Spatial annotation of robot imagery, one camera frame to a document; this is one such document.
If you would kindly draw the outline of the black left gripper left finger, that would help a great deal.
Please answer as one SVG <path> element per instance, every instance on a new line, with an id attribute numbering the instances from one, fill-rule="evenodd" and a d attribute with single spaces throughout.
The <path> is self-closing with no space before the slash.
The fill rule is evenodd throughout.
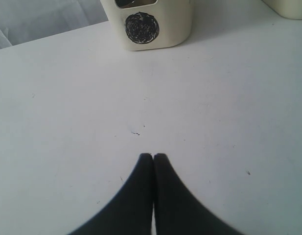
<path id="1" fill-rule="evenodd" d="M 150 235 L 154 201 L 154 162 L 140 154 L 122 188 L 112 200 L 72 235 Z"/>

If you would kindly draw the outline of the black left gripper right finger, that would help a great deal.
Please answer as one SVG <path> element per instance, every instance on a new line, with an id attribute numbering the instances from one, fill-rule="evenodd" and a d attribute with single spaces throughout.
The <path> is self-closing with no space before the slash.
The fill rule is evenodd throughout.
<path id="1" fill-rule="evenodd" d="M 158 235 L 240 235 L 187 189 L 167 155 L 154 156 L 155 226 Z"/>

